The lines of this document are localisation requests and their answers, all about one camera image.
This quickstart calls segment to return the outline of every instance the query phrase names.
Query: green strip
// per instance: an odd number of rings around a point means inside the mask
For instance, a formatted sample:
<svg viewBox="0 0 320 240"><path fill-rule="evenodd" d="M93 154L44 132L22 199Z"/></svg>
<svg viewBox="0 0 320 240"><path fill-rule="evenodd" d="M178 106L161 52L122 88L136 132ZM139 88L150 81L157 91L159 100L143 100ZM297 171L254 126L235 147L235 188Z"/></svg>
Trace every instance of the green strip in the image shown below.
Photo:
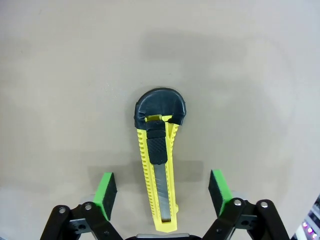
<svg viewBox="0 0 320 240"><path fill-rule="evenodd" d="M93 202L101 208L101 211L102 211L105 219L107 219L108 221L110 219L107 216L103 202L104 202L104 199L106 196L107 188L108 188L110 179L112 177L112 174L113 174L112 172L104 173L104 175L99 183L98 189L95 192L94 199L93 199Z"/></svg>
<svg viewBox="0 0 320 240"><path fill-rule="evenodd" d="M221 193L221 197L222 197L222 205L221 205L221 209L220 209L220 213L219 216L222 214L222 212L225 209L225 205L226 203L228 203L232 198L232 193L227 185L227 181L222 173L222 171L220 169L216 169L212 171L212 174L215 178L215 181L218 185L219 191Z"/></svg>

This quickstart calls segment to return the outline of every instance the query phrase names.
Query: green gripper pad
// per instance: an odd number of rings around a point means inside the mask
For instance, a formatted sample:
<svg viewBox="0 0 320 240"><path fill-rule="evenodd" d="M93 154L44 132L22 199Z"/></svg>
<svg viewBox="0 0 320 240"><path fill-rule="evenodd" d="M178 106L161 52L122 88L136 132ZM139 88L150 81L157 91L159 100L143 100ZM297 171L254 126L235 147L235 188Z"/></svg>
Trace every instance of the green gripper pad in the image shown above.
<svg viewBox="0 0 320 240"><path fill-rule="evenodd" d="M107 221L111 218L111 211L115 203L116 194L117 187L114 173L104 173L95 192L93 202L101 208L101 211Z"/></svg>
<svg viewBox="0 0 320 240"><path fill-rule="evenodd" d="M233 197L221 170L211 170L209 192L213 202L216 216L219 217L224 211L225 204Z"/></svg>

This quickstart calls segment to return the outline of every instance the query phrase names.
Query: bolt hole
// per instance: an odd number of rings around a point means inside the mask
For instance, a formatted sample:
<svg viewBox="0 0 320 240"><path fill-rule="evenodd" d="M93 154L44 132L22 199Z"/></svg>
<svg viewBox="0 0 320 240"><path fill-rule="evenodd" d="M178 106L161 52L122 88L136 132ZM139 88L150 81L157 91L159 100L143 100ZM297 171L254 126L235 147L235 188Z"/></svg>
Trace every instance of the bolt hole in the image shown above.
<svg viewBox="0 0 320 240"><path fill-rule="evenodd" d="M86 229L86 226L83 225L83 224L80 224L78 228L79 228L80 230L85 230L85 229Z"/></svg>
<svg viewBox="0 0 320 240"><path fill-rule="evenodd" d="M247 220L244 220L241 222L241 225L243 226L248 226L249 225L249 222Z"/></svg>

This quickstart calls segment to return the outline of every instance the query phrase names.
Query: metal screw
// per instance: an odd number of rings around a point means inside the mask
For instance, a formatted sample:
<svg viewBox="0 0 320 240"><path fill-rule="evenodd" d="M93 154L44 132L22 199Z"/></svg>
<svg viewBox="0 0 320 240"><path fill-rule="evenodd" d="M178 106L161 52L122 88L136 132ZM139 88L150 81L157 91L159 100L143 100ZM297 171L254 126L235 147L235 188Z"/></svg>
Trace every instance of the metal screw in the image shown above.
<svg viewBox="0 0 320 240"><path fill-rule="evenodd" d="M88 203L87 205L85 205L85 210L90 210L91 208L92 208L92 206L91 206L91 204L90 203Z"/></svg>
<svg viewBox="0 0 320 240"><path fill-rule="evenodd" d="M261 207L267 208L268 207L268 203L266 203L265 201L262 201L261 202Z"/></svg>
<svg viewBox="0 0 320 240"><path fill-rule="evenodd" d="M238 200L238 199L234 200L233 203L234 203L234 205L236 205L236 206L241 206L241 201Z"/></svg>
<svg viewBox="0 0 320 240"><path fill-rule="evenodd" d="M65 212L66 212L66 208L64 206L60 207L59 213L64 214Z"/></svg>

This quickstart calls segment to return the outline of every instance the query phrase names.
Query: metal blade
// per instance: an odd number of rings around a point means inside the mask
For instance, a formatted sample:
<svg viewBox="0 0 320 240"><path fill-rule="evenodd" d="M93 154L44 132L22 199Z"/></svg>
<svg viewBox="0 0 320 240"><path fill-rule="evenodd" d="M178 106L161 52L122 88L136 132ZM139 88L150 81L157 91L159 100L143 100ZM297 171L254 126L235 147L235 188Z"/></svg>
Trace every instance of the metal blade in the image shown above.
<svg viewBox="0 0 320 240"><path fill-rule="evenodd" d="M161 220L163 223L171 221L170 204L165 163L153 165L156 190L158 193Z"/></svg>

